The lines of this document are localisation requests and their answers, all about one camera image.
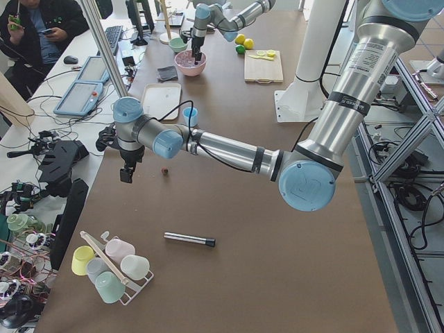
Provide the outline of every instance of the hand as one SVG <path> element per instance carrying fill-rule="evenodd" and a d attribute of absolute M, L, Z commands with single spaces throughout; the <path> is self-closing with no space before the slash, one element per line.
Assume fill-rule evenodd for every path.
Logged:
<path fill-rule="evenodd" d="M 20 41 L 22 40 L 23 35 L 25 34 L 24 27 L 21 26 L 20 24 L 11 21 L 9 18 L 8 18 L 8 32 L 11 36 L 9 40 L 14 45 L 20 44 Z"/>
<path fill-rule="evenodd" d="M 68 34 L 65 30 L 57 27 L 51 29 L 53 33 L 45 36 L 45 38 L 50 42 L 63 42 L 65 39 L 68 38 Z"/>

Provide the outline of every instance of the label sticker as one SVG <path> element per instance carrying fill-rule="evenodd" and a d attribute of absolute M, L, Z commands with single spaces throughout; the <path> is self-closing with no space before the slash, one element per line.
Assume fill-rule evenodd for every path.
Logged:
<path fill-rule="evenodd" d="M 328 97 L 328 100 L 337 102 L 340 106 L 345 108 L 353 109 L 364 116 L 366 116 L 370 110 L 369 104 L 360 101 L 353 96 L 343 94 L 342 92 L 332 92 Z"/>
<path fill-rule="evenodd" d="M 378 85 L 382 85 L 390 73 L 390 70 L 395 65 L 396 59 L 398 59 L 398 54 L 395 50 L 388 49 L 381 44 L 364 42 L 356 46 L 355 52 L 351 55 L 345 70 L 363 74 L 368 77 L 375 74 L 376 77 L 374 81 L 376 81 Z M 381 66 L 381 63 L 387 65 L 378 75 L 375 72 L 378 71 L 377 66 Z"/>

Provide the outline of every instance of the white pillar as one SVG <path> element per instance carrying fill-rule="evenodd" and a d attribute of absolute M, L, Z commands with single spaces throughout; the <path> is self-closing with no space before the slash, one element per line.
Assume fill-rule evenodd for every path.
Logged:
<path fill-rule="evenodd" d="M 286 90 L 275 91 L 277 121 L 310 121 L 321 113 L 325 97 L 318 79 L 345 2 L 346 0 L 314 1 L 295 79 Z"/>

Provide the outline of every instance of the metal rod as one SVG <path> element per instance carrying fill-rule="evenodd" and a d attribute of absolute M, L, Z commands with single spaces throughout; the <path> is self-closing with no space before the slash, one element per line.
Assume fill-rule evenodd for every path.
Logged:
<path fill-rule="evenodd" d="M 190 243 L 203 244 L 212 248 L 216 245 L 216 240 L 214 238 L 202 238 L 190 236 L 188 234 L 176 234 L 174 232 L 165 232 L 164 237 L 167 239 L 174 239 L 176 241 L 188 241 Z"/>
<path fill-rule="evenodd" d="M 92 33 L 92 37 L 96 41 L 97 47 L 101 52 L 101 57 L 105 63 L 106 69 L 110 75 L 111 81 L 116 89 L 119 98 L 128 96 L 125 85 L 120 76 L 119 68 L 117 67 L 114 56 L 111 52 L 108 39 L 103 32 L 102 25 L 100 23 L 100 12 L 97 8 L 96 2 L 94 0 L 80 0 L 80 5 L 82 6 L 83 13 L 88 22 L 89 28 Z"/>
<path fill-rule="evenodd" d="M 435 116 L 432 113 L 424 114 L 414 127 L 407 133 L 401 144 L 384 161 L 381 168 L 373 174 L 375 182 L 385 181 L 405 161 L 406 158 L 420 145 L 432 130 Z"/>

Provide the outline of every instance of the black bracket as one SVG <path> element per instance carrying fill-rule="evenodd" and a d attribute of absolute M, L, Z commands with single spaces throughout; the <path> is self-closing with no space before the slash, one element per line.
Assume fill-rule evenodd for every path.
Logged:
<path fill-rule="evenodd" d="M 46 190 L 52 196 L 65 198 L 71 189 L 73 164 L 88 156 L 88 150 L 80 141 L 59 141 L 52 151 L 45 154 L 39 166 L 42 175 L 39 182 L 46 182 Z"/>

